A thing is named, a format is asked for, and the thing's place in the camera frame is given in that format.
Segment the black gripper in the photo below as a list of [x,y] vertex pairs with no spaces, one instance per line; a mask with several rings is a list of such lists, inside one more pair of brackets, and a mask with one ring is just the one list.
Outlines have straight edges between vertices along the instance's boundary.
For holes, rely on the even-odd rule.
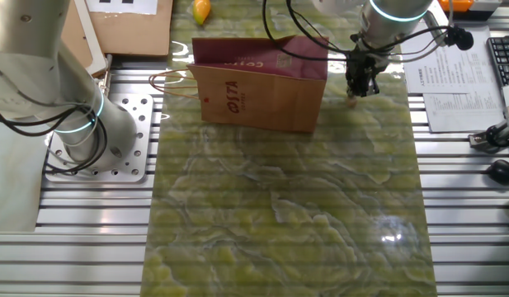
[[384,56],[365,54],[354,48],[348,55],[346,65],[347,95],[349,97],[369,97],[379,94],[376,76],[383,72],[389,62]]

